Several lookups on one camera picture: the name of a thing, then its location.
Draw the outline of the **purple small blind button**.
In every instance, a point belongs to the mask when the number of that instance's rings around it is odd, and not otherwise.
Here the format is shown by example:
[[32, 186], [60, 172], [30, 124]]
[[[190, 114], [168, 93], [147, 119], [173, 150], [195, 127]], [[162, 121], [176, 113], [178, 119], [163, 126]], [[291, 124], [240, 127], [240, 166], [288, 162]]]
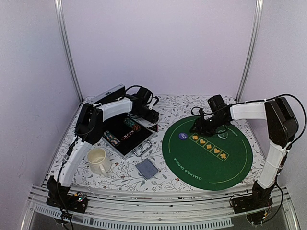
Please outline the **purple small blind button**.
[[186, 140], [186, 139], [189, 138], [188, 134], [186, 134], [184, 132], [179, 133], [178, 137], [179, 137], [180, 140]]

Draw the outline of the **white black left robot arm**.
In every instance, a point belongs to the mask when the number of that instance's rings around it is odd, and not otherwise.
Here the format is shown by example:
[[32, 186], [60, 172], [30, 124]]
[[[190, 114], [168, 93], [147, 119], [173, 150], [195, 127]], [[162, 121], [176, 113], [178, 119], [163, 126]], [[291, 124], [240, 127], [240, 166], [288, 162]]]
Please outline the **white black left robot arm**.
[[132, 154], [141, 156], [145, 153], [143, 143], [149, 141], [153, 133], [129, 116], [157, 123], [159, 113], [153, 107], [159, 98], [145, 87], [138, 88], [135, 94], [129, 95], [125, 86], [118, 85], [82, 106], [74, 131], [76, 138], [61, 167], [47, 182], [48, 189], [53, 192], [53, 201], [61, 208], [71, 204], [71, 197], [60, 189], [69, 190], [82, 158], [100, 140], [106, 141], [125, 159]]

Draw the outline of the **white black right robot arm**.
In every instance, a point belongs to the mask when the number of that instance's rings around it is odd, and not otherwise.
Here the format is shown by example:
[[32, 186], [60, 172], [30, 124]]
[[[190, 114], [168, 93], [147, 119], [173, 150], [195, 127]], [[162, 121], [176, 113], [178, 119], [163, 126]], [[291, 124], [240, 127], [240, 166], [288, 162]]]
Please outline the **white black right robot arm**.
[[199, 108], [190, 129], [192, 133], [210, 137], [217, 133], [217, 128], [234, 120], [266, 120], [270, 147], [261, 175], [254, 183], [252, 195], [248, 199], [252, 209], [258, 209], [266, 202], [277, 185], [278, 174], [283, 169], [289, 150], [301, 137], [301, 134], [297, 134], [298, 120], [287, 97], [296, 99], [284, 93], [269, 99], [226, 104], [220, 95], [215, 95], [208, 100], [211, 112], [206, 113]]

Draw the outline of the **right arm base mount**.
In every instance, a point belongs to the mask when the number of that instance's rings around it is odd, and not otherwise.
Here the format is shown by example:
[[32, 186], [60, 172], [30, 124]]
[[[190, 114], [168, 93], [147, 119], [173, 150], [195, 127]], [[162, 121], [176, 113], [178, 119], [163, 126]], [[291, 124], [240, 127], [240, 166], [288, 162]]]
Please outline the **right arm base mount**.
[[273, 204], [271, 196], [261, 192], [253, 192], [251, 195], [239, 195], [237, 198], [230, 199], [230, 206], [235, 214], [265, 208]]

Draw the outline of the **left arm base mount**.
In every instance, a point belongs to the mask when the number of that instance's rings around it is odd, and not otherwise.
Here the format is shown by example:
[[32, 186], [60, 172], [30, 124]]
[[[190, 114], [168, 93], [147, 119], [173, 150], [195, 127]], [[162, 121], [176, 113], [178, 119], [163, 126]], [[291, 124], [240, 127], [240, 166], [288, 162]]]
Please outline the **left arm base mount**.
[[81, 198], [80, 195], [83, 194], [77, 192], [77, 196], [75, 196], [69, 195], [66, 191], [64, 191], [60, 192], [59, 196], [57, 190], [55, 192], [49, 191], [46, 203], [53, 207], [62, 209], [66, 207], [68, 211], [84, 214], [87, 209], [88, 199]]

